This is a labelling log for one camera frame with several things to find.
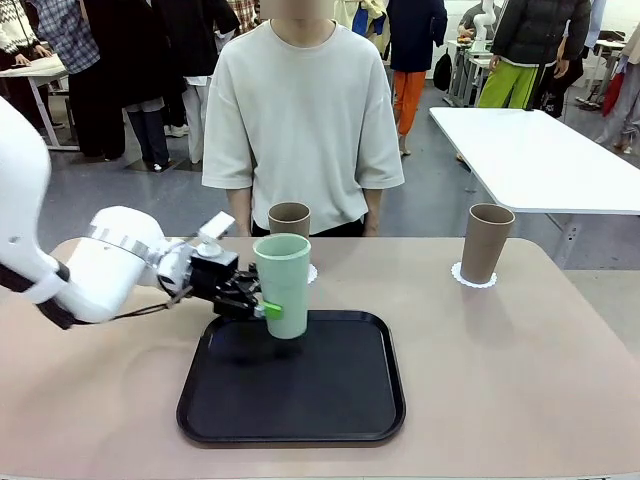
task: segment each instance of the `brown cup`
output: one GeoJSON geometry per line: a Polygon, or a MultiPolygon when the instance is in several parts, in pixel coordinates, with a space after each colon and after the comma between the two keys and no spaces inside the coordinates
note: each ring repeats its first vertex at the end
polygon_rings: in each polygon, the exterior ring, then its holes
{"type": "Polygon", "coordinates": [[[516,216],[509,209],[479,203],[469,209],[460,274],[483,284],[491,279],[516,216]]]}
{"type": "Polygon", "coordinates": [[[274,233],[295,233],[309,238],[311,210],[303,203],[285,202],[269,210],[269,230],[274,233]]]}

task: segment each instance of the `cup rim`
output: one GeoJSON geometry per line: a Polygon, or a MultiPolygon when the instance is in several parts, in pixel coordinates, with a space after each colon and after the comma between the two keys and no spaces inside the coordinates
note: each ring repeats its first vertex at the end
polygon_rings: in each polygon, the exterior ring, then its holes
{"type": "Polygon", "coordinates": [[[469,215],[471,215],[473,218],[475,218],[475,219],[476,219],[476,220],[478,220],[479,222],[486,223],[486,224],[488,224],[488,225],[510,225],[510,224],[512,224],[513,222],[515,222],[515,220],[516,220],[516,214],[515,214],[515,213],[513,213],[513,212],[512,212],[511,210],[509,210],[508,208],[503,207],[502,205],[496,205],[495,203],[476,203],[475,205],[472,205],[472,206],[469,208],[469,215]],[[476,208],[476,207],[485,207],[485,206],[486,206],[486,207],[496,207],[496,208],[500,208],[500,209],[502,209],[503,211],[508,212],[508,213],[511,215],[511,220],[509,220],[509,221],[507,221],[507,222],[490,222],[490,221],[488,221],[488,220],[485,220],[485,219],[483,219],[483,218],[478,217],[477,215],[475,215],[475,214],[473,213],[473,209],[474,209],[474,208],[476,208]]]}
{"type": "Polygon", "coordinates": [[[256,256],[260,258],[265,258],[267,260],[279,260],[279,261],[294,260],[296,258],[305,256],[310,251],[311,251],[311,242],[307,240],[307,238],[303,237],[302,235],[297,235],[295,233],[276,233],[273,235],[267,235],[266,237],[259,238],[258,240],[253,242],[253,253],[256,256]],[[302,247],[299,251],[295,253],[290,253],[289,255],[265,255],[264,253],[258,252],[258,248],[260,247],[260,245],[262,245],[265,242],[271,241],[274,238],[279,238],[279,237],[301,238],[306,242],[306,245],[302,247]]]}
{"type": "Polygon", "coordinates": [[[300,223],[305,221],[307,218],[309,218],[311,216],[311,209],[309,208],[308,205],[302,203],[302,202],[280,202],[280,203],[276,203],[275,205],[272,205],[271,208],[269,208],[269,213],[267,214],[269,217],[269,220],[273,220],[274,222],[278,222],[278,223],[282,223],[285,225],[290,225],[292,223],[300,223]],[[274,216],[271,215],[271,211],[276,208],[279,207],[281,205],[299,205],[304,207],[307,210],[307,214],[304,217],[299,218],[298,220],[280,220],[278,218],[275,218],[274,216]]]}

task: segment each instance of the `green cup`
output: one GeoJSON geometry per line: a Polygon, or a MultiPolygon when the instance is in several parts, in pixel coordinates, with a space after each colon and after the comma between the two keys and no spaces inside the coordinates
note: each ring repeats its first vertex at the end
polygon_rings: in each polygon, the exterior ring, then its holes
{"type": "Polygon", "coordinates": [[[280,315],[267,312],[267,328],[275,338],[289,340],[307,331],[309,309],[309,240],[292,233],[261,238],[253,244],[265,302],[282,307],[280,315]]]}

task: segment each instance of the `white doily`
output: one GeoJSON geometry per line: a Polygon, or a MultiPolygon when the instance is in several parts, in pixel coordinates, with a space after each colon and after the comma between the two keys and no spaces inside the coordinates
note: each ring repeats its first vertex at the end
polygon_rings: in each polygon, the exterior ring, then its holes
{"type": "Polygon", "coordinates": [[[471,288],[489,288],[489,287],[493,287],[496,282],[498,281],[498,275],[493,272],[491,274],[491,279],[487,282],[487,283],[482,283],[482,284],[477,284],[477,283],[471,283],[468,280],[465,280],[464,278],[462,278],[462,275],[460,273],[460,269],[462,268],[462,262],[458,262],[456,263],[453,267],[451,267],[451,275],[453,275],[453,278],[455,278],[458,282],[460,282],[461,284],[467,286],[467,287],[471,287],[471,288]]]}
{"type": "Polygon", "coordinates": [[[318,270],[312,264],[309,264],[309,278],[307,279],[307,284],[311,285],[316,278],[318,278],[318,270]]]}

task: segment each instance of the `orange pants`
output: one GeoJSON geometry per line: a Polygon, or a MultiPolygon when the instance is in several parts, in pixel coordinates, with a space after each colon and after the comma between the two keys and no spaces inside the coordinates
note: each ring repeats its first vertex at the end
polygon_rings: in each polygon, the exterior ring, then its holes
{"type": "Polygon", "coordinates": [[[407,135],[413,126],[426,78],[427,72],[396,71],[393,74],[393,83],[396,88],[394,109],[400,135],[407,135]]]}

